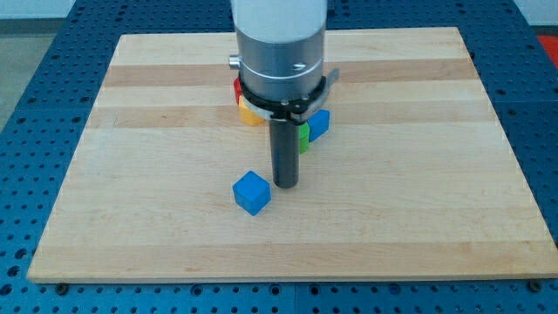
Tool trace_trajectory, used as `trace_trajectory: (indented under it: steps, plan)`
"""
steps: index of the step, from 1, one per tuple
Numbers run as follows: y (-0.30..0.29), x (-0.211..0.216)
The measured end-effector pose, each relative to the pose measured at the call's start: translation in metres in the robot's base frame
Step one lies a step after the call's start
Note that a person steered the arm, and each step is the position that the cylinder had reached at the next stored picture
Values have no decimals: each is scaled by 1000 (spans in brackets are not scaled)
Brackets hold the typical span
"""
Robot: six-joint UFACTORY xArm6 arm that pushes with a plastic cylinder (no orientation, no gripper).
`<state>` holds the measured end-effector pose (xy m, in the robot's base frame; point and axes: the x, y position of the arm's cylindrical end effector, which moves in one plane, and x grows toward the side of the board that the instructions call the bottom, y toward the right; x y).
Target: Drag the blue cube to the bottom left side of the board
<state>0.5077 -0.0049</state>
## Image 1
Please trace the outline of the black end effector mount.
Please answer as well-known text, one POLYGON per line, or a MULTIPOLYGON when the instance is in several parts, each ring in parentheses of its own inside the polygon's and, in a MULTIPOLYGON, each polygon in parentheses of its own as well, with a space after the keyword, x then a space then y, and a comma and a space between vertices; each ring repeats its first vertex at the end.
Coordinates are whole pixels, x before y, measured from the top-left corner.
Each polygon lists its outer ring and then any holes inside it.
POLYGON ((317 87, 300 99, 275 101, 261 98, 251 92, 238 77, 242 97, 246 107, 265 120, 290 121, 301 125, 319 111, 325 104, 330 88, 339 79, 340 69, 334 68, 327 76, 322 76, 317 87))

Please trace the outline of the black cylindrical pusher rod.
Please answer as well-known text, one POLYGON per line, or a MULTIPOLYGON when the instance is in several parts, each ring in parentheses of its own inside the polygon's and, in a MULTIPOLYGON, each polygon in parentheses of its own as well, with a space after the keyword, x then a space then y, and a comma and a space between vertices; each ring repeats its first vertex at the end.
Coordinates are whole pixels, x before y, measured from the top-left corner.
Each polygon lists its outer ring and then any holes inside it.
POLYGON ((279 188, 293 188, 299 179, 299 131, 289 121, 271 120, 269 137, 273 181, 279 188))

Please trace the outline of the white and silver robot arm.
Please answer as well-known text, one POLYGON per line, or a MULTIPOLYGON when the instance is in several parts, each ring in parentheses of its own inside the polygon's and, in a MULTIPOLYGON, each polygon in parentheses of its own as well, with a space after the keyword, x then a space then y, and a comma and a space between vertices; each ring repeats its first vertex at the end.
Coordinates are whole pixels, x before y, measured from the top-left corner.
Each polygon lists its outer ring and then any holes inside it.
POLYGON ((299 181, 299 127, 328 98, 338 70, 325 73, 327 0, 232 0, 237 70, 247 108, 269 123, 273 181, 299 181))

